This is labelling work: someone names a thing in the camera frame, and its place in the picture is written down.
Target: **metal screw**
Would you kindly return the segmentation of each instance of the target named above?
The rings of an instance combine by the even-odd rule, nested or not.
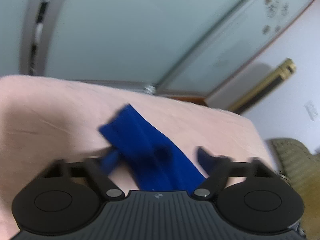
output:
[[[194,194],[198,197],[207,197],[210,194],[210,191],[205,188],[198,188],[194,191]]]
[[[154,95],[156,93],[156,88],[151,85],[146,85],[143,91],[148,95]]]
[[[106,192],[106,194],[108,197],[120,197],[122,195],[122,191],[119,189],[113,188],[113,189],[109,189]]]

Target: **logo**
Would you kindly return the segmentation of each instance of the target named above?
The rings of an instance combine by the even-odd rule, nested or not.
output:
[[[159,198],[162,198],[163,195],[162,195],[161,193],[157,193],[157,194],[155,194],[155,197],[156,197],[157,199],[159,199]]]

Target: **wooden trim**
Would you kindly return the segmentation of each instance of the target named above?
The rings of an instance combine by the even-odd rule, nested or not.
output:
[[[208,106],[204,101],[205,97],[201,97],[201,98],[200,97],[168,97],[168,98],[183,101],[183,102],[190,102],[196,105]]]

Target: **glass door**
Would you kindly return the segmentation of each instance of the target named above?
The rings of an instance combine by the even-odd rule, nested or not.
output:
[[[156,86],[240,1],[64,0],[38,74]]]
[[[158,94],[207,96],[312,0],[244,0],[159,84]]]

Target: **wall switch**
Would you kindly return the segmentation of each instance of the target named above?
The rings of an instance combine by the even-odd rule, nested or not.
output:
[[[318,114],[318,111],[317,111],[313,101],[311,101],[311,100],[308,101],[304,106],[310,116],[310,119],[315,122],[316,118],[318,118],[319,114]]]

